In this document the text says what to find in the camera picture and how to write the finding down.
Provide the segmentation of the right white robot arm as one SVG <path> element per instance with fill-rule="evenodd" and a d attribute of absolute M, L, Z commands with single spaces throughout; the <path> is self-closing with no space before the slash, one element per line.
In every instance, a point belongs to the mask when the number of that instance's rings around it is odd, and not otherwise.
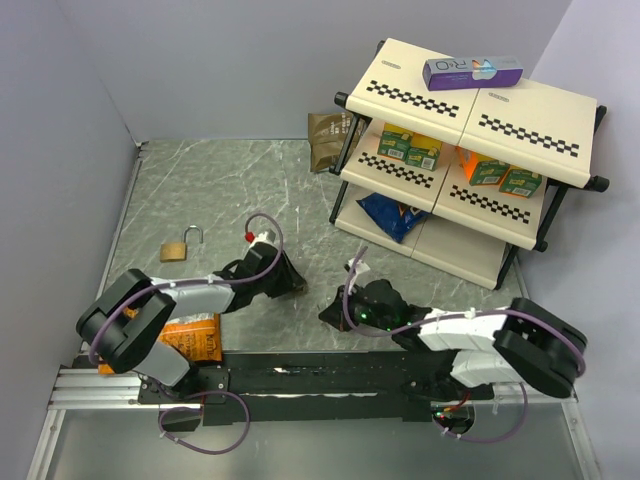
<path fill-rule="evenodd" d="M 527 298 L 493 310 L 450 312 L 410 304 L 381 279 L 339 287 L 319 318 L 339 331 L 389 337 L 408 351 L 451 354 L 436 383 L 453 399 L 496 383 L 522 383 L 564 399 L 586 371 L 586 336 Z"/>

